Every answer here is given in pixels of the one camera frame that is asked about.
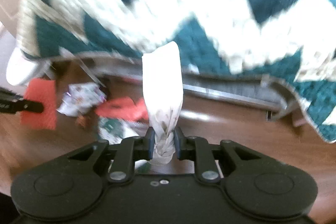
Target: blanket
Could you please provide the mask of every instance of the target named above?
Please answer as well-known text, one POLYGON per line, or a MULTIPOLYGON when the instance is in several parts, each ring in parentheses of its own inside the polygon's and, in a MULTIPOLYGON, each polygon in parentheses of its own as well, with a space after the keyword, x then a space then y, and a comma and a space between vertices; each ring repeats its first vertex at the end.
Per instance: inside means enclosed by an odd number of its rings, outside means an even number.
POLYGON ((144 53, 175 41, 181 65, 213 76, 271 75, 317 133, 336 141, 336 0, 21 0, 31 60, 144 53))

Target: red cloth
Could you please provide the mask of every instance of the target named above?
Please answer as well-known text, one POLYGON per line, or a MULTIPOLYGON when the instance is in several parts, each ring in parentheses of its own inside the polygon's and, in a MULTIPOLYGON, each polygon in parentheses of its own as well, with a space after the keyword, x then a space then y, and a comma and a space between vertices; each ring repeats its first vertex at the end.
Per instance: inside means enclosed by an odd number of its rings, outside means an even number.
POLYGON ((56 129, 55 81, 34 78, 29 82, 24 98, 43 104, 42 113, 21 111, 21 124, 34 129, 56 129))
POLYGON ((135 104, 129 97, 108 100, 95 110, 98 116, 106 118, 123 119, 136 122, 141 119, 148 120, 147 108, 143 98, 135 104))

